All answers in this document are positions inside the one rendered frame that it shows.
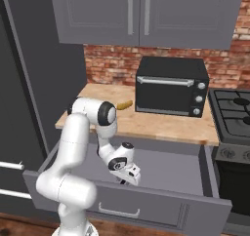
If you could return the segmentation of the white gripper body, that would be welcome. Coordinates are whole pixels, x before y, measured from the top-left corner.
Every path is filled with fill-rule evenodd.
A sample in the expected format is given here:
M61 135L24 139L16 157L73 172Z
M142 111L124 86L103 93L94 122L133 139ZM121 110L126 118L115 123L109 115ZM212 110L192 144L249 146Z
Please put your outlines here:
M122 170L122 179L132 185L138 185L141 181L141 169L137 165Z

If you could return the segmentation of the grey open drawer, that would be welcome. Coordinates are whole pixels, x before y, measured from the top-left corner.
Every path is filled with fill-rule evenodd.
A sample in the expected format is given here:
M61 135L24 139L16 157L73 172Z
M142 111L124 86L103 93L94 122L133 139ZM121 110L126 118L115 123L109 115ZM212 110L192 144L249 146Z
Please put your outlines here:
M135 146L134 162L141 168L137 186L120 184L97 154L97 137L90 136L84 163L72 173L98 188L95 204L87 215L170 230L187 236L220 236L228 219L231 201L219 196L211 149L208 145L147 138L128 138ZM99 212L135 213L138 218Z

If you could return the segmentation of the yellow-brown oblong food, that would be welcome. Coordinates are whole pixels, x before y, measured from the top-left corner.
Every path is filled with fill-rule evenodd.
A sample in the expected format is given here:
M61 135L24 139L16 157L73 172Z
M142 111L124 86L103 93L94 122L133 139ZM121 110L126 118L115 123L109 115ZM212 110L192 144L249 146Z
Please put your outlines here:
M127 101L124 101L124 102L121 102L121 103L117 103L116 109L117 110L124 110L124 109L127 109L130 106L132 106L132 104L133 104L132 100L127 100Z

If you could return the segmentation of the black toaster oven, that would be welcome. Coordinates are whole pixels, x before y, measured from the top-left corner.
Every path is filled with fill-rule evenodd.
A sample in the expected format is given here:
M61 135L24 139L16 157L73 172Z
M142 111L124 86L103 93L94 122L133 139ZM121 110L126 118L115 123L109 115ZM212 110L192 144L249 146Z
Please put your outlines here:
M201 118L208 86L203 59L144 56L136 73L135 111Z

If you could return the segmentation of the black gas stove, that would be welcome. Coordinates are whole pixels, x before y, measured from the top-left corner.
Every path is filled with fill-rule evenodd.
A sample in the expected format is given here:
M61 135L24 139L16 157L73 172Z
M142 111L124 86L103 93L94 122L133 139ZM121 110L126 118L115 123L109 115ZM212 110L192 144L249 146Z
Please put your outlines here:
M243 159L250 150L250 91L210 89L208 99L219 137L214 150L219 194L232 202L225 231L250 236L250 162ZM223 157L223 148L233 150L235 157Z

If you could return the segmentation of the dark grey fridge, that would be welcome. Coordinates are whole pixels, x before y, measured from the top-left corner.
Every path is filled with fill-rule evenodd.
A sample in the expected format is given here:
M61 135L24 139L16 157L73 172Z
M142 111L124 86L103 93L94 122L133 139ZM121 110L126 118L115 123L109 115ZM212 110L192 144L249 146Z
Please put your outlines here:
M32 199L0 194L0 213L51 216L57 209L35 190L41 166L55 155L55 127L86 84L84 51L59 42L52 0L0 0L0 188Z

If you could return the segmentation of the grey wall cupboard door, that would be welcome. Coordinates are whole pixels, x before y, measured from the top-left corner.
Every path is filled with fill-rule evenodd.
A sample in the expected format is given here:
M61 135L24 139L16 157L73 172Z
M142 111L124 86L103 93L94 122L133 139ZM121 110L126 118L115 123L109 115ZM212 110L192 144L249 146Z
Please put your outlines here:
M145 0L141 0L140 45L227 50L241 0L150 0L145 36Z
M128 35L128 0L52 1L61 43L139 45L140 0L133 0L133 35Z

